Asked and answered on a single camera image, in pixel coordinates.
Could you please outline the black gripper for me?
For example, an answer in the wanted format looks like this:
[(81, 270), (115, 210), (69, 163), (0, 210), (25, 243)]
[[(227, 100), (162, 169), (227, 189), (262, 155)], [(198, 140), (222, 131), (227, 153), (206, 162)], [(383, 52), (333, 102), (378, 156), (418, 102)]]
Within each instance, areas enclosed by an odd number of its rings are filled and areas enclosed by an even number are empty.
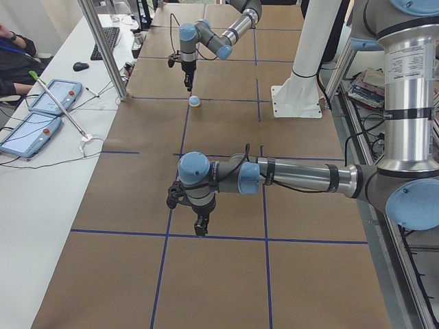
[(206, 236), (208, 234), (209, 217), (216, 207), (216, 201), (211, 200), (204, 205), (192, 204), (191, 208), (196, 213), (197, 219), (194, 223), (194, 230), (196, 236)]
[(184, 85), (187, 91), (192, 91), (193, 89), (193, 79), (194, 79), (194, 73), (196, 70), (196, 61), (190, 61), (190, 62), (181, 62), (182, 70), (185, 72), (185, 79), (184, 79)]

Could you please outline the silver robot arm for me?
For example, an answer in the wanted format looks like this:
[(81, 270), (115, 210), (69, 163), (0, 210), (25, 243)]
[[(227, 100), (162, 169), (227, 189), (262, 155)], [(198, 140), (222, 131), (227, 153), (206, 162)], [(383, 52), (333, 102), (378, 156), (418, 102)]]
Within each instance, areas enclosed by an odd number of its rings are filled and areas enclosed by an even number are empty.
[[(311, 118), (315, 75), (342, 1), (309, 1), (291, 76), (274, 86), (274, 116)], [(239, 17), (221, 36), (207, 20), (179, 27), (185, 86), (191, 91), (195, 51), (201, 43), (225, 60), (233, 46), (262, 18), (261, 1), (229, 1)], [(410, 230), (438, 226), (438, 163), (431, 154), (434, 108), (434, 56), (438, 39), (438, 1), (355, 1), (353, 50), (384, 50), (385, 147), (376, 165), (310, 165), (294, 160), (235, 154), (227, 161), (209, 161), (198, 151), (183, 155), (178, 178), (168, 189), (167, 205), (190, 206), (197, 214), (195, 233), (208, 233), (216, 193), (254, 194), (259, 185), (277, 184), (303, 193), (342, 193), (359, 198)]]
[(197, 44), (203, 44), (220, 60), (227, 59), (233, 51), (233, 45), (251, 28), (254, 28), (262, 17), (262, 4), (258, 0), (236, 0), (228, 2), (241, 16), (221, 35), (217, 35), (206, 20), (194, 24), (185, 23), (179, 27), (180, 50), (174, 60), (181, 63), (185, 72), (185, 87), (193, 88), (196, 70)]

